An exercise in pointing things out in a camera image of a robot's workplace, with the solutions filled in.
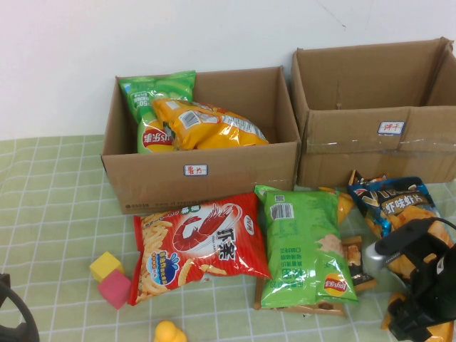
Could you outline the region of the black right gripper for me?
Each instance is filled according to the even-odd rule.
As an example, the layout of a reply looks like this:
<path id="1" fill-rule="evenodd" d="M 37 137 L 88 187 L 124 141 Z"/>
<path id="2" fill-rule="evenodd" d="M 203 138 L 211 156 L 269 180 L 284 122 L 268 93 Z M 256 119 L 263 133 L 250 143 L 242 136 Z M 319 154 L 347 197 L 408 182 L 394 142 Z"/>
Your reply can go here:
<path id="1" fill-rule="evenodd" d="M 444 285 L 455 284 L 455 248 L 449 247 L 443 240 L 429 233 L 429 228 L 436 222 L 442 222 L 455 228 L 452 222 L 440 217 L 413 219 L 399 229 L 391 232 L 375 243 L 375 260 L 381 268 L 402 255 L 413 264 L 410 275 L 418 272 L 425 273 L 431 263 L 424 258 L 430 254 L 436 256 L 435 263 L 442 262 L 442 266 L 435 267 L 435 274 L 442 278 Z"/>

